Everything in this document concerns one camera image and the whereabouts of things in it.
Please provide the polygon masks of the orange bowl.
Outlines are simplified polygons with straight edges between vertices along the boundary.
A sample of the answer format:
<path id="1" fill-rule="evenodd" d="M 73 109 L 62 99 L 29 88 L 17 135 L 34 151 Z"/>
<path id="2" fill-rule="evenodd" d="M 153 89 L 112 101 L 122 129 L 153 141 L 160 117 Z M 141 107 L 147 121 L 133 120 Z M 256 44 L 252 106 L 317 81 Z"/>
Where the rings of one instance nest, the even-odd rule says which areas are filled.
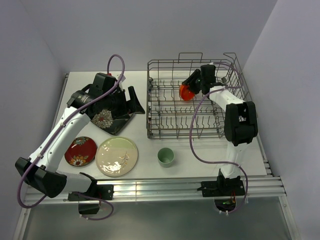
<path id="1" fill-rule="evenodd" d="M 183 101 L 190 101 L 194 98 L 195 93 L 190 90 L 189 85 L 181 84 L 179 87 L 179 96 Z"/>

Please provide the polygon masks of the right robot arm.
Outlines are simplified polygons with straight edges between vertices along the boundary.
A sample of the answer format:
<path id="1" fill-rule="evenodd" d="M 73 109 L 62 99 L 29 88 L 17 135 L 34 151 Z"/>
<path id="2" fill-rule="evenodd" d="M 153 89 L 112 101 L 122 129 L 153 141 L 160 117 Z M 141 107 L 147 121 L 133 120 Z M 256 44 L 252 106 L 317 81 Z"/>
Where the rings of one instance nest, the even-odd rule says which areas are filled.
<path id="1" fill-rule="evenodd" d="M 247 185 L 243 183 L 240 173 L 245 153 L 258 135 L 256 105 L 244 101 L 231 93 L 232 87 L 218 82 L 216 67 L 213 63 L 201 65 L 179 87 L 179 95 L 184 101 L 191 100 L 196 94 L 217 104 L 225 114 L 224 136 L 227 150 L 215 181 L 204 181 L 199 190 L 204 197 L 243 196 Z"/>

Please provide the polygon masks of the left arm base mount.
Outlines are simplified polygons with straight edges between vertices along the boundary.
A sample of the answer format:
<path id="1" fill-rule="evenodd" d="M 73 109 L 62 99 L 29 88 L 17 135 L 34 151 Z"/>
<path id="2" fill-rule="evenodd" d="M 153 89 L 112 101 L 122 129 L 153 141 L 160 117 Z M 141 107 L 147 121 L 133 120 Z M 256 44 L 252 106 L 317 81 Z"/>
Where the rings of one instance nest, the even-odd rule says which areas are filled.
<path id="1" fill-rule="evenodd" d="M 69 202 L 78 202 L 78 212 L 82 217 L 93 219 L 90 215 L 96 215 L 101 209 L 102 204 L 110 206 L 110 213 L 104 217 L 109 218 L 114 212 L 114 206 L 109 202 L 113 199 L 113 184 L 98 184 L 87 192 L 71 192 L 68 194 Z M 80 203 L 83 201 L 98 201 L 98 203 Z"/>

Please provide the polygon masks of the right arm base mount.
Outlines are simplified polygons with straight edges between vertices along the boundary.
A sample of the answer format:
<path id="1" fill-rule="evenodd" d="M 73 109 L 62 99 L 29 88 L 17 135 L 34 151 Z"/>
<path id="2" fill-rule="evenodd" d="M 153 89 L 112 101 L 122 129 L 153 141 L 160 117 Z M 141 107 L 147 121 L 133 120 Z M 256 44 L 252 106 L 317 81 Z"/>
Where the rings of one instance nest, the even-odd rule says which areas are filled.
<path id="1" fill-rule="evenodd" d="M 226 215 L 236 209 L 237 197 L 244 197 L 244 199 L 247 197 L 241 179 L 202 181 L 197 191 L 201 192 L 203 198 L 213 197 L 218 212 Z"/>

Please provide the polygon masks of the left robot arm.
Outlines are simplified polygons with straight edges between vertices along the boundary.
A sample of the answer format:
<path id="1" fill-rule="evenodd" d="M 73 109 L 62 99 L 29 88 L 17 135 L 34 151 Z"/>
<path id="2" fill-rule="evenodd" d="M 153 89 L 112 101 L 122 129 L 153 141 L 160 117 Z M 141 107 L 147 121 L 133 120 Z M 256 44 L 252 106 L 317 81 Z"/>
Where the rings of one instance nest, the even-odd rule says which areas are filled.
<path id="1" fill-rule="evenodd" d="M 113 121 L 125 119 L 132 114 L 144 114 L 133 86 L 128 87 L 130 99 L 120 83 L 121 74 L 97 73 L 93 83 L 74 92 L 67 101 L 64 112 L 44 142 L 27 158 L 19 157 L 15 168 L 23 183 L 54 198 L 62 192 L 79 192 L 86 200 L 98 193 L 97 180 L 86 173 L 58 172 L 59 164 L 78 133 L 98 114 L 109 111 Z"/>

